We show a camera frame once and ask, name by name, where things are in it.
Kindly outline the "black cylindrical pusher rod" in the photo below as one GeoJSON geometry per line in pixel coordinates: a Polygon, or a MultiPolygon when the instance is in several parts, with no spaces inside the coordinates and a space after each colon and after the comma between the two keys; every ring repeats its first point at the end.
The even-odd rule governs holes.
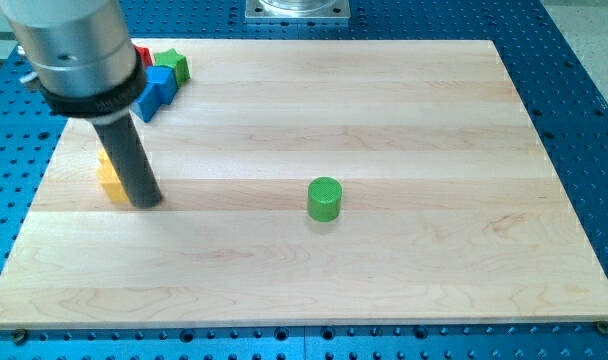
{"type": "Polygon", "coordinates": [[[130,203],[139,209],[158,205],[162,193],[131,116],[118,115],[93,127],[130,203]]]}

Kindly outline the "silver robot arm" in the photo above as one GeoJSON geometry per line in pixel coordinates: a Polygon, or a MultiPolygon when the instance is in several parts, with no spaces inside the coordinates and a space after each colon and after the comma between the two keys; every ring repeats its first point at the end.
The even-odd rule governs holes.
{"type": "Polygon", "coordinates": [[[130,203],[140,209],[162,199],[130,115],[147,84],[116,0],[0,0],[41,92],[57,114],[88,121],[98,135],[130,203]]]}

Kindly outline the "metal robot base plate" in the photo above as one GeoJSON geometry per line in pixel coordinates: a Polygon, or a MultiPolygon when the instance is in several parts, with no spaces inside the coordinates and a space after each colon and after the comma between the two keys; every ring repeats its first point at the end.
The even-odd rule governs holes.
{"type": "Polygon", "coordinates": [[[246,0],[247,23],[345,23],[349,0],[246,0]]]}

